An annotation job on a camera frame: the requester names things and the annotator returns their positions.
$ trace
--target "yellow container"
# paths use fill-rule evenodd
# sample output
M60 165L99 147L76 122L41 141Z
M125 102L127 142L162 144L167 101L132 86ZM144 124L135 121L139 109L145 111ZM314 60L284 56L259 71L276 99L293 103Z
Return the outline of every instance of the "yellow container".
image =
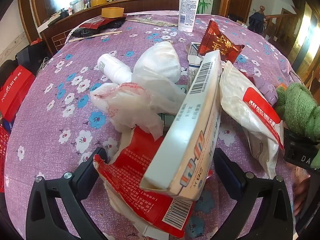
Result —
M101 16L104 18L117 18L122 17L124 8L121 7L108 7L102 8Z
M107 0L91 0L91 6L97 6L97 5L100 5L100 4L104 4L104 3L107 3Z

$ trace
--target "barcode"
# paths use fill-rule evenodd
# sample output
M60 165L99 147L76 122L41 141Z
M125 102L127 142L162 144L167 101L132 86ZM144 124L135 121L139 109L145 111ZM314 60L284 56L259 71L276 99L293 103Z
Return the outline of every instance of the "barcode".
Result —
M208 79L207 76L210 75L210 70L212 67L212 62L205 63L201 66L197 79L193 82L190 94L201 93L205 90Z
M182 14L180 14L180 23L185 23L185 21L186 21L186 16L185 15L182 15Z
M104 64L102 61L99 63L99 67L102 72L103 72L105 66L106 66L106 64Z
M166 212L163 222L182 230L192 206L192 201L182 201L174 198Z

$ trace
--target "metal screw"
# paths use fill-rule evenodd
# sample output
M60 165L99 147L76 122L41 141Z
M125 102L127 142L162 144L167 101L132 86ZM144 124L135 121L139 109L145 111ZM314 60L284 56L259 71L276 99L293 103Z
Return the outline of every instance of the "metal screw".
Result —
M279 176L279 175L276 176L276 180L279 181L279 182L283 181L282 177Z
M248 179L253 179L254 178L254 174L252 172L247 172L245 174L245 176L248 178Z
M70 179L71 176L72 176L72 173L71 173L71 172L66 172L66 173L63 175L63 177L64 177L65 179Z
M42 180L42 176L36 177L36 182L40 182Z

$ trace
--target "red plastic basket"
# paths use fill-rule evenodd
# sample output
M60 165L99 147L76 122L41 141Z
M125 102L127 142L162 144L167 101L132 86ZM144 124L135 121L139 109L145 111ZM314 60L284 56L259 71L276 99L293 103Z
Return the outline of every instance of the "red plastic basket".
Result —
M4 192L4 160L9 134L0 126L0 192Z

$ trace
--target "crumpled plastic bag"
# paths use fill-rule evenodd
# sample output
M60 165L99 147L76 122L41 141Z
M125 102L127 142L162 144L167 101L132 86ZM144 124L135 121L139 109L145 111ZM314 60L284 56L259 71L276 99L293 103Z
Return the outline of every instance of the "crumpled plastic bag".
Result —
M278 149L283 149L283 121L252 82L230 61L220 78L220 93L223 110L243 126L252 156L273 179Z
M91 101L109 114L117 131L138 125L157 140L164 128L158 113L177 114L186 95L172 81L146 67L135 70L132 81L102 84L90 92Z
M141 69L142 66L167 77L173 83L176 83L181 76L178 54L168 41L157 43L147 49L134 65L133 71Z

